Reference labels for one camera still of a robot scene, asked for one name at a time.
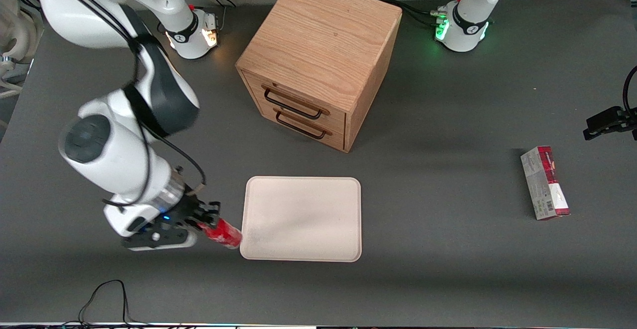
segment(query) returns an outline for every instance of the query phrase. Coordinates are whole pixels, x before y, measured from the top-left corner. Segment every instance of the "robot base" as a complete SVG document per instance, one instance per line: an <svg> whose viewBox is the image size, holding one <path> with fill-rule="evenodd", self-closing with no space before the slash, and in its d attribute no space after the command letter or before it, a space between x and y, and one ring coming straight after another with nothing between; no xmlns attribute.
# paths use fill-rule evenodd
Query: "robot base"
<svg viewBox="0 0 637 329"><path fill-rule="evenodd" d="M449 2L446 5L438 7L438 11L445 11L446 14L451 14L457 3L455 0ZM464 53L473 50L473 48L484 39L487 27L489 27L488 22L482 29L478 29L475 34L467 35L464 34L462 27L453 20L453 17L449 16L438 26L434 38L440 43L443 43L449 50Z"/></svg>
<svg viewBox="0 0 637 329"><path fill-rule="evenodd" d="M171 48L177 51L184 59L198 59L207 54L207 52L217 45L216 17L212 13L206 13L201 9L193 11L199 19L198 30L187 39L180 41L168 35Z"/></svg>

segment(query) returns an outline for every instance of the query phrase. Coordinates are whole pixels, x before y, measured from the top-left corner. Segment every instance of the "table surface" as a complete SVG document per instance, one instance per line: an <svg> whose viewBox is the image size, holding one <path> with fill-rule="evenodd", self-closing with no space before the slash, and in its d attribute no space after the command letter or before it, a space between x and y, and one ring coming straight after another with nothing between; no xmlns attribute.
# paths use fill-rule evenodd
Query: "table surface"
<svg viewBox="0 0 637 329"><path fill-rule="evenodd" d="M107 193L62 160L57 138L80 105L127 81L132 56L48 29L0 148L0 322L72 320L95 286L119 278L146 322L637 325L637 143L582 137L588 116L621 104L635 64L628 0L502 0L468 54L403 17L350 154L259 115L234 63L268 10L229 10L204 59L171 52L202 107L172 141L207 171L201 198L221 201L237 226L250 177L357 178L359 261L248 261L204 239L120 247L102 213ZM570 217L534 218L519 155L537 145L553 147ZM105 288L87 319L118 321L120 300Z"/></svg>

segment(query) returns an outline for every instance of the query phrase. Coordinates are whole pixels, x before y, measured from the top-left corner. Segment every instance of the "drawer handle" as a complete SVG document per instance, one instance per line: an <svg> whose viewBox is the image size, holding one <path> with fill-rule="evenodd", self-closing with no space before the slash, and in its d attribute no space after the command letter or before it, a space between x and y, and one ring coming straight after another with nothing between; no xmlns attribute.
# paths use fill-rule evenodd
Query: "drawer handle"
<svg viewBox="0 0 637 329"><path fill-rule="evenodd" d="M280 111L277 111L277 122L278 122L278 123L280 123L280 124L281 124L281 125L283 125L283 126L289 127L289 128L291 128L292 130L296 130L296 131L298 131L298 132L300 132L300 133L302 133L302 134L304 134L304 135L307 135L307 136L309 136L309 137L313 138L314 140L320 140L320 139L322 139L323 137L325 137L325 134L327 133L325 130L323 130L323 131L321 131L321 134L317 136L317 135L315 135L315 134L312 134L311 132L307 132L307 131L305 131L304 129L301 129L300 127L296 127L296 126L292 125L292 124L291 124L291 123L289 123L289 122L285 122L285 121L281 120L281 119L280 119L280 116L281 116L281 112L280 112Z"/></svg>
<svg viewBox="0 0 637 329"><path fill-rule="evenodd" d="M273 104L275 104L275 105L278 105L278 106L282 107L283 109L288 109L289 111L291 111L291 112L293 112L293 113L297 113L297 114L299 114L300 116L307 117L307 118L309 118L310 120L316 120L316 119L320 116L320 114L322 114L322 113L323 113L323 111L322 111L322 110L319 110L319 111L316 113L316 115L310 115L309 113L305 113L305 112L303 112L303 111L297 110L297 109L295 109L294 107L291 107L291 106L289 106L289 105L286 105L286 104L284 104L284 103L282 103L282 102L280 102L280 101L278 101L278 100L274 100L273 98L271 98L271 97L269 97L269 96L268 96L270 93L272 93L272 91L270 91L270 89L267 89L267 88L266 88L266 92L263 94L263 96L265 96L266 100L268 100L269 102L271 102L271 103L273 103Z"/></svg>

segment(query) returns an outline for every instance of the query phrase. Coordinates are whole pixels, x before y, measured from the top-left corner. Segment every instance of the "cardboard box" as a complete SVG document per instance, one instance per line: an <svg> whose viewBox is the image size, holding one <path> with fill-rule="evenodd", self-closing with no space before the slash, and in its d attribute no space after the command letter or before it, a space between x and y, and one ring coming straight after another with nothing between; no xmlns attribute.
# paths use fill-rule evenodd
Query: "cardboard box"
<svg viewBox="0 0 637 329"><path fill-rule="evenodd" d="M538 146L522 155L521 159L533 200L535 218L546 220L571 214L555 176L555 161L551 147Z"/></svg>

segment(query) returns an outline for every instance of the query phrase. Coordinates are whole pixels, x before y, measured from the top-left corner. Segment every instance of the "wood grain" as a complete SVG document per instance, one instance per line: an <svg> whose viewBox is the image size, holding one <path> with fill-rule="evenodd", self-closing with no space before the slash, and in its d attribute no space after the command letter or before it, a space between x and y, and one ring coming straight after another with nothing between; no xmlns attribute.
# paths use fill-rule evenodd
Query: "wood grain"
<svg viewBox="0 0 637 329"><path fill-rule="evenodd" d="M277 105L268 102L264 97L264 86L269 86L269 88L272 89L272 92L268 95L268 97L273 100L284 103L310 115L316 114L319 110L321 111L321 115L316 120L305 118L308 123L315 123L321 128L330 129L332 131L340 132L341 134L344 133L345 113L341 110L330 106L316 105L316 102L312 99L297 98L295 95L291 95L287 89L282 89L282 87L277 86L278 84L265 81L264 79L259 79L250 73L245 73L245 78L248 86L250 87L251 93L253 93L252 97L255 102L257 102L257 107L261 112L263 112L262 109L266 109L268 107L278 107Z"/></svg>
<svg viewBox="0 0 637 329"><path fill-rule="evenodd" d="M237 66L353 111L400 14L379 0L278 0Z"/></svg>
<svg viewBox="0 0 637 329"><path fill-rule="evenodd" d="M383 79L385 79L387 68L389 68L389 60L391 59L392 51L394 50L394 43L396 42L396 34L398 34L398 24L400 23L400 20L400 17L396 19L394 29L387 35L383 52L378 56L376 66L369 74L367 84L365 84L364 90L360 93L360 97L356 103L356 108L352 112L351 116L349 116L349 120L345 125L344 148L346 152L349 152L352 148L354 139L360 131L362 122L365 120L369 108L371 107L371 103L374 101Z"/></svg>
<svg viewBox="0 0 637 329"><path fill-rule="evenodd" d="M265 118L282 112L309 132L328 130L320 142L348 152L387 73L401 14L379 0L278 0L236 67ZM267 89L286 106L268 102ZM311 120L286 107L323 114Z"/></svg>
<svg viewBox="0 0 637 329"><path fill-rule="evenodd" d="M300 127L301 129L320 136L322 134L323 131L325 131L325 136L320 139L320 140L316 140L312 137L309 136L309 138L312 138L315 141L318 141L320 143L323 143L327 146L336 148L336 150L340 150L340 151L344 151L343 149L343 144L344 144L344 134L343 132L337 132L337 131L332 131L330 129L325 129L323 127L320 127L318 125L316 125L315 123L309 123L309 121L307 121L306 118L302 118L300 116L294 115L293 113L286 111L286 110L282 110L280 108L277 107L268 107L268 108L264 108L264 111L261 113L261 115L264 116L264 118L270 120L270 121L274 121L276 123L279 123L277 121L277 113L280 112L282 114L282 116L280 116L280 119L291 123L292 125L296 126L296 127ZM307 136L305 134L303 134L302 132L298 132L298 131L294 131L297 134L302 134L303 136Z"/></svg>

